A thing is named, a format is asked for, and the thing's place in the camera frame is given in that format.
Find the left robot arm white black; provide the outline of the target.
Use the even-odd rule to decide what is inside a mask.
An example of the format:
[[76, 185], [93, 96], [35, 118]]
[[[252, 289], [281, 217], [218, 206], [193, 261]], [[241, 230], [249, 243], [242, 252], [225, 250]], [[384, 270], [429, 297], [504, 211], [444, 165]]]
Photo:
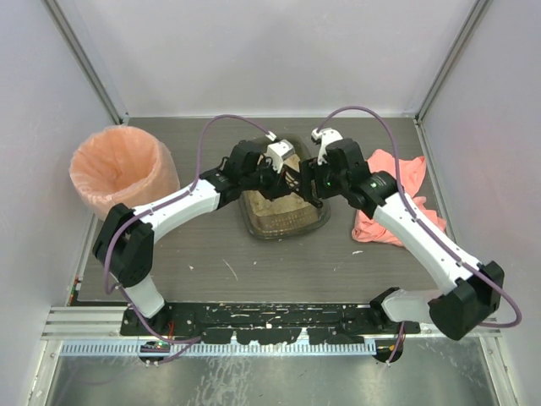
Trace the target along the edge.
[[134, 209], [115, 205], [92, 254], [150, 320], [166, 305], [150, 276], [155, 243], [184, 223], [237, 200], [246, 190], [258, 190], [270, 198], [287, 195], [285, 161], [293, 154], [287, 140], [269, 145], [241, 141], [218, 167], [202, 172], [187, 187]]

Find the black litter scoop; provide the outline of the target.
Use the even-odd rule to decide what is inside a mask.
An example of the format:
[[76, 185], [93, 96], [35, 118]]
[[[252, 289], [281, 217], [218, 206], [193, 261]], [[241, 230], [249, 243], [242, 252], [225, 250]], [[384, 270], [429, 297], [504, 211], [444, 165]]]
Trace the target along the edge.
[[299, 196], [304, 202], [316, 209], [323, 207], [324, 203], [315, 191], [314, 164], [310, 160], [301, 161], [298, 170], [287, 164], [282, 166], [282, 176], [291, 192]]

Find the bin with orange bag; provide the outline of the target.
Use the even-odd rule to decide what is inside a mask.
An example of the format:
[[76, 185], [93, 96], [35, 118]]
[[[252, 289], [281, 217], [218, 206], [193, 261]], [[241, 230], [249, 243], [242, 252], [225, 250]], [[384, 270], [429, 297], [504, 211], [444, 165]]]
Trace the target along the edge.
[[74, 152], [69, 176], [81, 200], [101, 220], [118, 203], [145, 205], [180, 190], [168, 148], [132, 126], [91, 135]]

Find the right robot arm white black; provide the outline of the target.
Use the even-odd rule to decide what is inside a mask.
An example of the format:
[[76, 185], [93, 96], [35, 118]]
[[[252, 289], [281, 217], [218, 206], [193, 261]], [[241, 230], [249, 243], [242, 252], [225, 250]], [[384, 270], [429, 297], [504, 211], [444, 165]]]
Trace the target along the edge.
[[453, 243], [409, 195], [400, 194], [393, 175], [370, 171], [356, 141], [332, 129], [312, 139], [320, 150], [300, 166], [303, 192], [316, 200], [343, 196], [398, 238], [437, 286], [379, 296], [376, 308], [385, 318], [431, 322], [458, 341], [498, 310], [505, 273], [496, 262], [483, 264]]

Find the grey litter box tray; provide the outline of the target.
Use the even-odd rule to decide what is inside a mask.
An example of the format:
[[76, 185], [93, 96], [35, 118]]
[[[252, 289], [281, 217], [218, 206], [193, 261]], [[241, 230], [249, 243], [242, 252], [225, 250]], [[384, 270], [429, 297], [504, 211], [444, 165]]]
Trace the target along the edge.
[[322, 227], [331, 217], [325, 202], [316, 208], [298, 195], [266, 200], [258, 191], [245, 191], [239, 206], [248, 231], [260, 239], [284, 239]]

